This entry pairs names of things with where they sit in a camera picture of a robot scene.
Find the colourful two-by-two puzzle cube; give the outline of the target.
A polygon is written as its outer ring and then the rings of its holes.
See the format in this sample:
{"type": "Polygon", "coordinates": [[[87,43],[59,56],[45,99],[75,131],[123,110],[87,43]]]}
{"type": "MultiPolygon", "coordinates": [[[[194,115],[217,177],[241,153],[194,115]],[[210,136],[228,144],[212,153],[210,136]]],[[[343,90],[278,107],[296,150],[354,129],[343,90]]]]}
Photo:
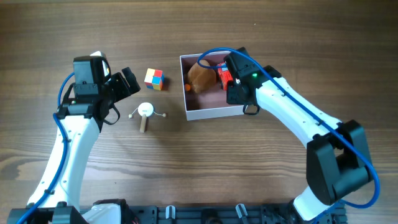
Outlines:
{"type": "Polygon", "coordinates": [[[162,90],[164,84],[164,73],[161,70],[148,68],[144,83],[148,89],[162,90]]]}

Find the red toy fire truck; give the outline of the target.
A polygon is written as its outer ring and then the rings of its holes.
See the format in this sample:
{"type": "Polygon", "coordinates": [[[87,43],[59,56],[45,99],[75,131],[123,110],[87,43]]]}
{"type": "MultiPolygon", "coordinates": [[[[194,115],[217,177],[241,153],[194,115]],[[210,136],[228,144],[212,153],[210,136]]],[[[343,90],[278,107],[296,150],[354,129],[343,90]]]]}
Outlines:
{"type": "Polygon", "coordinates": [[[226,91],[228,89],[228,82],[233,81],[233,78],[232,78],[225,62],[219,63],[217,65],[217,73],[219,76],[220,87],[221,87],[221,89],[226,91]]]}

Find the white wooden rattle drum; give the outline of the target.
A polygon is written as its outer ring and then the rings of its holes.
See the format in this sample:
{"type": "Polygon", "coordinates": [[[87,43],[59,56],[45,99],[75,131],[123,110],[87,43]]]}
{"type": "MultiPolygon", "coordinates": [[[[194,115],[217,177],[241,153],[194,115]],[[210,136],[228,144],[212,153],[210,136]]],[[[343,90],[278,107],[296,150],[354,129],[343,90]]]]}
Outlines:
{"type": "Polygon", "coordinates": [[[136,113],[141,116],[141,124],[140,124],[140,128],[139,128],[139,131],[141,133],[145,133],[146,126],[147,126],[147,120],[153,114],[157,115],[157,116],[164,117],[164,118],[167,117],[166,113],[160,114],[160,113],[155,112],[153,104],[151,104],[149,102],[141,103],[132,113],[128,114],[128,118],[132,119],[136,113]]]}

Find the white cardboard box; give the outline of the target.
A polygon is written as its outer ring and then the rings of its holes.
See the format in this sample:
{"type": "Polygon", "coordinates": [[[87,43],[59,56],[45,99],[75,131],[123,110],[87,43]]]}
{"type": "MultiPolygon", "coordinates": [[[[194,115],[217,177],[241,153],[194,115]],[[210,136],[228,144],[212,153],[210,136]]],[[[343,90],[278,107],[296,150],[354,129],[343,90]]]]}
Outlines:
{"type": "Polygon", "coordinates": [[[222,90],[219,84],[199,94],[194,93],[192,90],[185,90],[188,71],[197,62],[200,55],[181,55],[179,58],[187,121],[242,115],[243,105],[227,104],[226,91],[222,90]]]}

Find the brown plush toy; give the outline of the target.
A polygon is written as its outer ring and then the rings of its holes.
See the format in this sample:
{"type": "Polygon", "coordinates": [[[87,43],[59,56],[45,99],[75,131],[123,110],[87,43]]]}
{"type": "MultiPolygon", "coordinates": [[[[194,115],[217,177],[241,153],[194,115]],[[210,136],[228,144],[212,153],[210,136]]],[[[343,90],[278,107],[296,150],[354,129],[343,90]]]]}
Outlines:
{"type": "Polygon", "coordinates": [[[185,79],[185,91],[193,91],[196,94],[207,91],[217,83],[214,70],[203,68],[195,63],[188,71],[185,79]]]}

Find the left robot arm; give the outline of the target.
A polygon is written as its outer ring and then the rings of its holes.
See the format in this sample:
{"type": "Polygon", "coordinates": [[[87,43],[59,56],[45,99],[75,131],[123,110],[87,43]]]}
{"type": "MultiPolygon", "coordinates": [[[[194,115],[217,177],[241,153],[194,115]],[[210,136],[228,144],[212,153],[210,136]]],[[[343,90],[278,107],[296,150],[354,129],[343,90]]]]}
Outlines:
{"type": "Polygon", "coordinates": [[[130,68],[112,73],[104,53],[73,60],[75,79],[62,84],[54,114],[57,137],[44,174],[28,205],[52,208],[65,202],[80,207],[81,183],[88,156],[115,104],[140,91],[130,68]]]}

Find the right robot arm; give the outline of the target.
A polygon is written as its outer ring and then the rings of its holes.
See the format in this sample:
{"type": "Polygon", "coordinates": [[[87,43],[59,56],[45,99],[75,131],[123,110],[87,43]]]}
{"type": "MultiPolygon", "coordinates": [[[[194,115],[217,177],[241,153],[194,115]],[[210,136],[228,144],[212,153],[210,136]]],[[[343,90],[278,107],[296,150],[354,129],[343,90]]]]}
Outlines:
{"type": "Polygon", "coordinates": [[[307,187],[283,215],[289,223],[316,223],[326,212],[347,202],[344,197],[374,182],[368,208],[380,194],[380,181],[371,163],[363,127],[342,122],[300,96],[272,66],[261,66],[244,47],[224,58],[234,83],[228,87],[244,106],[266,110],[281,121],[305,146],[307,187]]]}

